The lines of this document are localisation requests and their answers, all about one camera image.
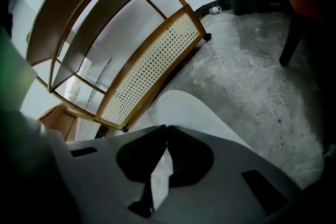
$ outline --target caster wheel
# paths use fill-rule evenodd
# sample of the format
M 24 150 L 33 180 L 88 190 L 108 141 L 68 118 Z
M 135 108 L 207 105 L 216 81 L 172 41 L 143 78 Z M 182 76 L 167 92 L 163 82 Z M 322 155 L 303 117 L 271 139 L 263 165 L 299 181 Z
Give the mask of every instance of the caster wheel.
M 122 131 L 123 133 L 127 133 L 127 132 L 128 132 L 128 127 L 124 126 L 124 127 L 121 129 L 121 131 Z
M 205 40 L 205 42 L 208 42 L 209 40 L 211 40 L 211 34 L 206 33 L 205 36 L 203 37 L 203 39 Z

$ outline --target tile floor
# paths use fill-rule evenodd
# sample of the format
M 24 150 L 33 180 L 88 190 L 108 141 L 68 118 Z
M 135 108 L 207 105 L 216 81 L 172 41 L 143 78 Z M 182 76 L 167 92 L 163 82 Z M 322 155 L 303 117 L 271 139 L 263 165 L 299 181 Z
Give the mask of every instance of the tile floor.
M 323 169 L 320 89 L 303 40 L 289 66 L 278 62 L 289 22 L 282 12 L 207 15 L 202 24 L 212 40 L 198 45 L 160 95 L 181 90 L 199 98 L 304 188 Z M 157 124 L 156 101 L 130 131 Z

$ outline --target white plastic panel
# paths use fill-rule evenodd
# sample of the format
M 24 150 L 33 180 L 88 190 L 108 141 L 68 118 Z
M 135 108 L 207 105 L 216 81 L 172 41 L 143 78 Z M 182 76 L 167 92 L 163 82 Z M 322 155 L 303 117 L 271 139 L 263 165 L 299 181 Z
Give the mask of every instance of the white plastic panel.
M 120 125 L 199 34 L 188 14 L 179 17 L 133 65 L 116 88 L 101 119 Z

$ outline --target perforated panel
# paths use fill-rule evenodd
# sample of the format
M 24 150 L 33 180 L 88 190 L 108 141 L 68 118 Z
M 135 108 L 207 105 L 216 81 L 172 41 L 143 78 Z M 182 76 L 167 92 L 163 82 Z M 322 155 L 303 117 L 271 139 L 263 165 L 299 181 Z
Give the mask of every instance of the perforated panel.
M 108 101 L 101 119 L 120 125 L 199 34 L 188 14 L 179 17 L 136 61 Z

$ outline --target black furniture leg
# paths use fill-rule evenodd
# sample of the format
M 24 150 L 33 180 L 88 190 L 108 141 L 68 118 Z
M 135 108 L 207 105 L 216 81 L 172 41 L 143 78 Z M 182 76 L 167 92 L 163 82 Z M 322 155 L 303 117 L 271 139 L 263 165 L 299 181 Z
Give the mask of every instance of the black furniture leg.
M 303 20 L 302 16 L 295 14 L 290 22 L 290 28 L 284 50 L 280 57 L 280 64 L 286 66 L 289 63 L 302 35 Z

